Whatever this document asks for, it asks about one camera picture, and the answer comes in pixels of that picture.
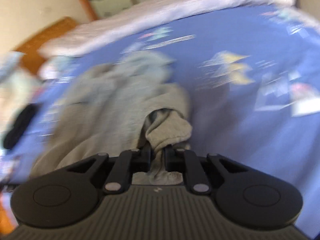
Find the grey sweat pants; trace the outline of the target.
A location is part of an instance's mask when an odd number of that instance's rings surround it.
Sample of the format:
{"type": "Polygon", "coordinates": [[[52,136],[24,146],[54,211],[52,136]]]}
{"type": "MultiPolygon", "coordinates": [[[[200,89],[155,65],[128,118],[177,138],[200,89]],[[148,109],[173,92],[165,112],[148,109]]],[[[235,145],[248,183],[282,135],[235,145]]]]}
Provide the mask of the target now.
{"type": "Polygon", "coordinates": [[[63,96],[62,110],[47,146],[35,160],[36,178],[98,153],[117,157],[149,143],[153,161],[136,184],[175,185],[178,172],[164,167],[165,146],[188,148],[192,126],[188,94],[171,83],[174,60],[157,51],[137,51],[115,64],[80,75],[63,96]]]}

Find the black folded garment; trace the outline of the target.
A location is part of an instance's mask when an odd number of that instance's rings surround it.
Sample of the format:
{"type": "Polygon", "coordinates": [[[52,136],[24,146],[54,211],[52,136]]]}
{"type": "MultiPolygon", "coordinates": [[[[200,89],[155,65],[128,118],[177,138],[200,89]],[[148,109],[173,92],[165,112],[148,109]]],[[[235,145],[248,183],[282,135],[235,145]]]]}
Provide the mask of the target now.
{"type": "Polygon", "coordinates": [[[3,139],[5,150],[12,150],[15,147],[40,108],[41,104],[30,103],[21,110],[10,129],[5,133],[3,139]]]}

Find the floral pastel pillow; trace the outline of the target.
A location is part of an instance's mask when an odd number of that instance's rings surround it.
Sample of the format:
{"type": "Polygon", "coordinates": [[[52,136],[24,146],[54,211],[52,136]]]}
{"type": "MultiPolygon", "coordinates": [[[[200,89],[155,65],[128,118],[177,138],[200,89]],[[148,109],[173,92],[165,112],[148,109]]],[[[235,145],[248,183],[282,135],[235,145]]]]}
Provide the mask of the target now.
{"type": "Polygon", "coordinates": [[[22,68],[16,68],[1,79],[1,137],[41,85],[37,77],[22,68]]]}

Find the blue patterned bed sheet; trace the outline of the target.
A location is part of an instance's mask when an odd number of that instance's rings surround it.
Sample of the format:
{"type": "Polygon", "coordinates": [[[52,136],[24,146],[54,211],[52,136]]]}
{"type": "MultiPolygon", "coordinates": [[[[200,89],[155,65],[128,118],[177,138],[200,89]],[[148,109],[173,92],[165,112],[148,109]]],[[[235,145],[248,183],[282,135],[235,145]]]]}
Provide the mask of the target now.
{"type": "Polygon", "coordinates": [[[36,99],[42,109],[3,159],[27,180],[57,119],[57,100],[77,76],[134,51],[174,59],[171,82],[189,94],[191,148],[218,153],[295,185],[296,222],[319,234],[319,31],[273,5],[243,6],[145,29],[74,59],[71,71],[36,99]]]}

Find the small white blue pillow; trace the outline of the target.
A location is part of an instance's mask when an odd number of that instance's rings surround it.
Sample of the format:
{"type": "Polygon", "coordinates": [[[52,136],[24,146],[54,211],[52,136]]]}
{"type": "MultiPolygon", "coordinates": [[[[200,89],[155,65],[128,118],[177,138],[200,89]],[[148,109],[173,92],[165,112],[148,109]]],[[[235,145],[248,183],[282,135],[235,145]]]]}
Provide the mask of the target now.
{"type": "Polygon", "coordinates": [[[75,61],[74,57],[54,56],[43,63],[37,74],[42,80],[55,80],[71,69],[75,61]]]}

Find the wooden headboard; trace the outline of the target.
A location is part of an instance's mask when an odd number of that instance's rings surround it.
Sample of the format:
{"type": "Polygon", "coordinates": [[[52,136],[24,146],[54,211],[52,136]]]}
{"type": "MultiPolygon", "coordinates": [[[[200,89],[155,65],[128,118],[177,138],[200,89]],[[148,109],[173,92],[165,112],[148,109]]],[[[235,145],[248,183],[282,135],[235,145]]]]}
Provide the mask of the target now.
{"type": "Polygon", "coordinates": [[[37,76],[40,67],[48,60],[39,54],[39,49],[46,42],[58,38],[78,26],[78,22],[71,17],[64,17],[31,35],[13,51],[23,53],[21,63],[24,69],[37,76]]]}

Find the light blue pillow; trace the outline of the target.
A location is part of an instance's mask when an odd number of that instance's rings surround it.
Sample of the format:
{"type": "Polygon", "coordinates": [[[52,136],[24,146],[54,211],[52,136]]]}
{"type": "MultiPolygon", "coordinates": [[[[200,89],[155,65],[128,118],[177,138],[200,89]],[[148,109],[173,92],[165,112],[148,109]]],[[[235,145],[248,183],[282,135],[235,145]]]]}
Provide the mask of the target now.
{"type": "Polygon", "coordinates": [[[24,53],[20,51],[9,51],[3,57],[1,57],[1,82],[3,82],[7,77],[9,77],[15,68],[20,64],[20,61],[24,53]]]}

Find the white lilac quilt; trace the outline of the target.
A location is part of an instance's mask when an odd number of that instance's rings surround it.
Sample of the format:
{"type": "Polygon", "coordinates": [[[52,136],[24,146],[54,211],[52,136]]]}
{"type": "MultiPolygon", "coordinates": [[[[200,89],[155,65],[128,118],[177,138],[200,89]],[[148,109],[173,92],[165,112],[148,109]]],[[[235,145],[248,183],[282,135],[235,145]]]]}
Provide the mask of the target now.
{"type": "Polygon", "coordinates": [[[147,0],[109,18],[82,24],[38,50],[43,57],[79,57],[146,29],[211,11],[248,4],[295,5],[296,0],[147,0]]]}

